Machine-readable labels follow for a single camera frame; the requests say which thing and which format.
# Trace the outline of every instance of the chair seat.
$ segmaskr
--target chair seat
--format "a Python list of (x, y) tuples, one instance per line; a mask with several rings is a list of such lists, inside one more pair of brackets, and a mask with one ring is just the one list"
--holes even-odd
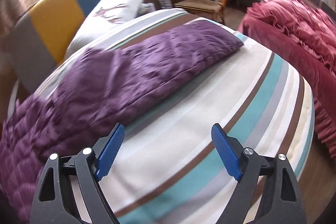
[(220, 11), (222, 4), (212, 0), (183, 0), (174, 4), (177, 8), (200, 10), (200, 11)]

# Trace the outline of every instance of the blue gripper pad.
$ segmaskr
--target blue gripper pad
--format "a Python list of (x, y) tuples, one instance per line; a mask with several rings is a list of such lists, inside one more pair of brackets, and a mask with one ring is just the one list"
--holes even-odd
[(239, 181), (242, 173), (239, 169), (239, 158), (234, 152), (219, 124), (214, 124), (211, 129), (211, 138), (217, 152), (224, 163), (227, 173)]
[(124, 141), (125, 130), (124, 126), (120, 124), (115, 130), (112, 137), (108, 140), (103, 151), (101, 152), (97, 160), (97, 170), (95, 172), (95, 177), (97, 181), (100, 181), (104, 176), (106, 176), (112, 166), (114, 159), (120, 149), (121, 144)]

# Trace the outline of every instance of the pink comforter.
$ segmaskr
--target pink comforter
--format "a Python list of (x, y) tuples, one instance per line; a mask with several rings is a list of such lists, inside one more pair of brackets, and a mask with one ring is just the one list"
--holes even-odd
[(315, 132), (336, 158), (336, 25), (302, 0), (263, 0), (239, 29), (292, 64), (313, 90)]

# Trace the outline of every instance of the upholstered headboard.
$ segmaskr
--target upholstered headboard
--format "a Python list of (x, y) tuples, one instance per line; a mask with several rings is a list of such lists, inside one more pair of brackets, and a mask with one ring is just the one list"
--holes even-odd
[(12, 66), (34, 92), (62, 63), (65, 51), (87, 15), (100, 0), (40, 0), (6, 39)]

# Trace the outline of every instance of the brown stripe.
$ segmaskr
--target brown stripe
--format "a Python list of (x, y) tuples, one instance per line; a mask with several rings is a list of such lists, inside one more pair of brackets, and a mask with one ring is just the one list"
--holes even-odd
[(252, 102), (253, 98), (257, 94), (259, 88), (261, 87), (261, 84), (265, 80), (265, 77), (268, 74), (269, 68), (271, 67), (271, 65), (273, 63), (273, 60), (274, 60), (274, 53), (272, 52), (271, 57), (270, 57), (267, 65), (266, 65), (266, 68), (263, 71), (261, 77), (259, 78), (258, 82), (254, 86), (254, 88), (251, 91), (251, 93), (246, 98), (245, 102), (243, 102), (243, 104), (238, 109), (238, 111), (235, 113), (235, 115), (233, 115), (233, 117), (231, 118), (231, 120), (223, 127), (224, 132), (228, 133), (233, 128), (233, 126), (236, 124), (236, 122), (239, 120), (239, 118), (243, 115), (243, 113), (245, 112), (245, 110), (247, 109), (247, 107), (250, 105), (250, 103)]
[(150, 38), (150, 37), (153, 37), (155, 35), (167, 32), (172, 28), (181, 26), (181, 25), (183, 25), (183, 24), (185, 24), (185, 23), (187, 23), (187, 22), (189, 22), (189, 21), (191, 21), (195, 18), (198, 18), (198, 17), (199, 16), (197, 16), (197, 15), (185, 14), (185, 15), (179, 16), (177, 18), (173, 18), (173, 19), (171, 19), (171, 20), (169, 20), (165, 23), (162, 23), (161, 25), (155, 26), (153, 29), (139, 35), (138, 37), (135, 37), (135, 38), (131, 39), (130, 41), (121, 45), (118, 48), (126, 48), (126, 47), (132, 46), (134, 44), (140, 43), (147, 38)]
[[(253, 90), (249, 94), (249, 96), (246, 98), (245, 102), (241, 105), (239, 110), (235, 113), (235, 115), (231, 118), (231, 120), (228, 122), (228, 124), (224, 127), (225, 132), (229, 132), (230, 129), (235, 125), (235, 123), (239, 120), (241, 115), (244, 113), (248, 105), (251, 103), (252, 99), (258, 92), (261, 84), (263, 83), (269, 68), (272, 65), (274, 59), (274, 53), (271, 54), (271, 57), (265, 67), (265, 70), (263, 71), (262, 75), (260, 76), (258, 82), (254, 86)], [(185, 167), (183, 167), (180, 171), (178, 171), (174, 176), (166, 180), (163, 184), (161, 184), (159, 187), (154, 189), (152, 192), (148, 193), (147, 195), (143, 196), (142, 198), (138, 199), (134, 203), (128, 205), (125, 208), (122, 208), (121, 210), (117, 211), (115, 213), (116, 217), (121, 217), (130, 211), (136, 209), (137, 207), (147, 203), (148, 201), (154, 199), (161, 193), (163, 193), (165, 190), (167, 190), (169, 187), (174, 185), (176, 182), (178, 182), (182, 177), (184, 177), (188, 172), (190, 172), (193, 168), (195, 168), (209, 153), (214, 149), (213, 143), (209, 143), (194, 159), (192, 159)]]
[[(300, 75), (299, 91), (298, 91), (298, 94), (297, 94), (297, 97), (296, 97), (296, 102), (295, 102), (293, 115), (292, 115), (291, 121), (288, 125), (286, 135), (285, 135), (285, 137), (284, 137), (284, 139), (283, 139), (283, 141), (282, 141), (282, 143), (279, 147), (277, 155), (280, 154), (280, 153), (286, 155), (287, 152), (288, 152), (289, 146), (292, 143), (297, 125), (299, 123), (300, 115), (301, 115), (304, 94), (305, 94), (305, 82), (303, 80), (303, 77)], [(263, 193), (263, 190), (264, 190), (264, 184), (265, 184), (265, 177), (263, 177), (257, 184), (251, 206), (256, 203), (258, 198), (261, 197), (261, 195)]]
[(148, 201), (152, 200), (153, 198), (157, 197), (169, 187), (173, 186), (176, 182), (178, 182), (185, 174), (190, 172), (196, 165), (198, 165), (209, 153), (214, 149), (214, 146), (209, 143), (195, 158), (193, 158), (185, 167), (183, 167), (180, 171), (178, 171), (174, 176), (170, 179), (166, 180), (163, 184), (161, 184), (158, 188), (150, 192), (149, 194), (143, 196), (142, 198), (138, 199), (134, 203), (128, 205), (127, 207), (117, 211), (115, 213), (116, 217), (123, 216), (124, 214), (129, 213), (130, 211), (134, 210), (135, 208), (147, 203)]

